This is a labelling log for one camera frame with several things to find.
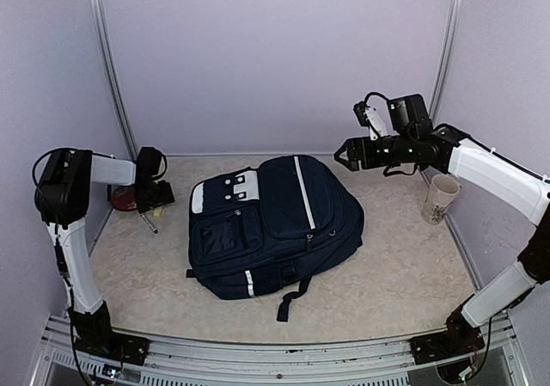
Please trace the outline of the clear ballpoint pen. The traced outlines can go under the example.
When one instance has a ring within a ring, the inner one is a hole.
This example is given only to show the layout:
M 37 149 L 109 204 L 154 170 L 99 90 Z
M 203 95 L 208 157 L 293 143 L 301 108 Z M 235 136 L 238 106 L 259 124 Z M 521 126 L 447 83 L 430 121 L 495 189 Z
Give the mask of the clear ballpoint pen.
M 139 216 L 143 219 L 143 221 L 147 224 L 149 229 L 154 233 L 158 233 L 158 228 L 151 222 L 151 220 L 148 218 L 148 216 L 145 213 L 140 213 Z

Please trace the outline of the navy blue student backpack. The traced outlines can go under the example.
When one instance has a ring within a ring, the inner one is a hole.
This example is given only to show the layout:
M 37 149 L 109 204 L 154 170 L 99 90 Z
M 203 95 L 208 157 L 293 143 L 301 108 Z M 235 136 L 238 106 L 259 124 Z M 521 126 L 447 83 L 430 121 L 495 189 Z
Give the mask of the navy blue student backpack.
M 332 171 L 312 156 L 280 156 L 257 168 L 197 184 L 189 200 L 187 277 L 222 300 L 261 297 L 296 284 L 290 304 L 311 279 L 362 245 L 364 209 Z

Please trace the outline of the yellow highlighter marker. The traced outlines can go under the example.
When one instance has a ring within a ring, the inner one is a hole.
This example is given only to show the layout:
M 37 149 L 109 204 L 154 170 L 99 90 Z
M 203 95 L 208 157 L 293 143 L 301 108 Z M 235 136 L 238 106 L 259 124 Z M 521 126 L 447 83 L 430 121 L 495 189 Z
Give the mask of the yellow highlighter marker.
M 153 211 L 153 217 L 160 218 L 163 213 L 164 213 L 164 207 L 163 206 L 157 207 Z

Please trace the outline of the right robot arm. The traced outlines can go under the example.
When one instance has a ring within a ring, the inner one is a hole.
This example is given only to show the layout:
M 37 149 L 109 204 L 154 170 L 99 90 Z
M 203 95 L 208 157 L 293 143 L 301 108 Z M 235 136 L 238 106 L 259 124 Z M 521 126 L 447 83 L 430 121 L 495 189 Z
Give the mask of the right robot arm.
M 516 261 L 459 308 L 463 322 L 445 329 L 439 346 L 456 355 L 474 337 L 472 328 L 488 322 L 536 285 L 549 280 L 549 179 L 511 161 L 458 128 L 434 126 L 422 95 L 387 99 L 395 134 L 383 135 L 372 122 L 367 101 L 355 104 L 359 124 L 367 137 L 349 138 L 334 153 L 336 162 L 350 171 L 382 168 L 386 176 L 411 163 L 415 170 L 432 167 L 445 175 L 473 183 L 515 208 L 535 226 L 527 247 Z

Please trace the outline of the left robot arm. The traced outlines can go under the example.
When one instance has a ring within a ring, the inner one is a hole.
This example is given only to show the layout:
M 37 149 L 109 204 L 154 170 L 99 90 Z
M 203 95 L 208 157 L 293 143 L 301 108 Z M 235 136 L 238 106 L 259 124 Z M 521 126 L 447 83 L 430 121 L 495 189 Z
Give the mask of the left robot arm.
M 111 329 L 106 301 L 100 294 L 89 262 L 86 216 L 94 183 L 129 187 L 140 216 L 174 203 L 170 184 L 163 179 L 166 156 L 143 147 L 135 161 L 117 159 L 92 150 L 57 148 L 38 158 L 32 168 L 34 203 L 46 224 L 69 302 L 70 321 L 80 336 L 104 356 L 120 347 Z

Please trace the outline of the red floral bowl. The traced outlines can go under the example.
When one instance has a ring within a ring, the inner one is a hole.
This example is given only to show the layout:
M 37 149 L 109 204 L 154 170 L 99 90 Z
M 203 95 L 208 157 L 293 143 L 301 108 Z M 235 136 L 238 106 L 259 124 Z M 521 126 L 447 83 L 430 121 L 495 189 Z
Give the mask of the red floral bowl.
M 116 187 L 110 197 L 110 203 L 117 211 L 135 211 L 138 208 L 134 195 L 134 186 Z

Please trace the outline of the floral ceramic mug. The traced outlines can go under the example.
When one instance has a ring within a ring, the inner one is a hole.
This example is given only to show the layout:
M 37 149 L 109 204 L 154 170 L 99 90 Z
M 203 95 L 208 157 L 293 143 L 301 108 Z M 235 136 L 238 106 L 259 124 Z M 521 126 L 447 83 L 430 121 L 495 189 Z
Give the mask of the floral ceramic mug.
M 434 175 L 422 206 L 422 218 L 428 224 L 440 224 L 460 191 L 461 183 L 451 176 Z

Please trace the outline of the aluminium corner post right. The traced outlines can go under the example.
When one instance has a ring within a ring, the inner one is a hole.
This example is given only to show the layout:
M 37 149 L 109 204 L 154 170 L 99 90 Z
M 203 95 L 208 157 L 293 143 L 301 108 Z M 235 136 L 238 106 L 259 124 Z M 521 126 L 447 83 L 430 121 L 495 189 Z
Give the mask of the aluminium corner post right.
M 463 1 L 420 0 L 421 10 L 416 20 L 421 36 L 419 92 L 434 119 L 440 114 L 449 78 Z

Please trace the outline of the aluminium corner post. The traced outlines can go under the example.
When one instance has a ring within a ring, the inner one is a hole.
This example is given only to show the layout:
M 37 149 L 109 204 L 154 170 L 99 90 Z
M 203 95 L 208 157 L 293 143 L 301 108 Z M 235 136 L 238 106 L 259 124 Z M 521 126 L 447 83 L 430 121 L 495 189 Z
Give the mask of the aluminium corner post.
M 421 10 L 416 20 L 421 36 L 419 92 L 434 119 L 440 114 L 449 78 L 463 1 L 420 0 Z
M 125 103 L 119 85 L 103 0 L 89 1 L 95 21 L 95 30 L 100 45 L 102 63 L 106 72 L 107 84 L 113 100 L 114 112 L 119 124 L 121 136 L 129 157 L 131 159 L 136 159 L 138 157 L 138 148 L 131 128 L 131 122 L 125 110 Z

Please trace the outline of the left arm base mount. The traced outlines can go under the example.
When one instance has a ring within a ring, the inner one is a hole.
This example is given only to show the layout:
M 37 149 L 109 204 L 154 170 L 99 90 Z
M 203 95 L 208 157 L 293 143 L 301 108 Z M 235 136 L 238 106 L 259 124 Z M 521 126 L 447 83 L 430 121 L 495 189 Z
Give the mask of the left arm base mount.
M 133 334 L 113 330 L 106 303 L 94 313 L 70 310 L 70 322 L 76 330 L 76 349 L 122 364 L 143 366 L 150 341 Z

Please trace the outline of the aluminium front rail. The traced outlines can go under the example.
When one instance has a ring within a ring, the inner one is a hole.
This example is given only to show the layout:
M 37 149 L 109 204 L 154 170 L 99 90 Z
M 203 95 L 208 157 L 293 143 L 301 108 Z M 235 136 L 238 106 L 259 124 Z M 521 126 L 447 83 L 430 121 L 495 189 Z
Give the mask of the aluminium front rail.
M 434 373 L 468 355 L 417 364 L 411 338 L 435 334 L 392 336 L 374 340 L 316 344 L 246 344 L 140 333 L 122 334 L 150 341 L 144 365 L 123 363 L 114 378 L 101 376 L 106 365 L 118 361 L 78 353 L 82 371 L 113 385 L 408 385 L 414 371 Z M 506 314 L 494 317 L 490 350 L 480 374 L 466 385 L 535 385 L 523 351 Z M 69 323 L 50 317 L 31 360 L 23 385 L 46 385 L 54 365 L 75 370 Z

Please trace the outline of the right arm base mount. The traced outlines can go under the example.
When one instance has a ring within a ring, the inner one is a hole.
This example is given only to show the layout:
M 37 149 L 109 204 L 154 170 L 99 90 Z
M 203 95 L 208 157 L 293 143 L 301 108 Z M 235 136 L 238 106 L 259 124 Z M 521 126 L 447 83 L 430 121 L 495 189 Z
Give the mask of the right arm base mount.
M 455 309 L 445 322 L 443 331 L 411 338 L 410 347 L 416 365 L 428 364 L 471 353 L 485 347 L 478 327 L 472 327 Z

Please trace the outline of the aluminium corner post left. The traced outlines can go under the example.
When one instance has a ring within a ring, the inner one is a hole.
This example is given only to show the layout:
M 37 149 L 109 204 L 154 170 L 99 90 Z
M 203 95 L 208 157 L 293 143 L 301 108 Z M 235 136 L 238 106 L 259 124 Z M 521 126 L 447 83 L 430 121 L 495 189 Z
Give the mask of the aluminium corner post left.
M 89 1 L 95 21 L 95 30 L 100 45 L 102 63 L 106 72 L 107 84 L 113 100 L 114 112 L 119 124 L 121 136 L 129 157 L 131 159 L 136 159 L 138 157 L 138 148 L 131 128 L 131 122 L 125 110 L 125 103 L 119 85 L 103 0 Z

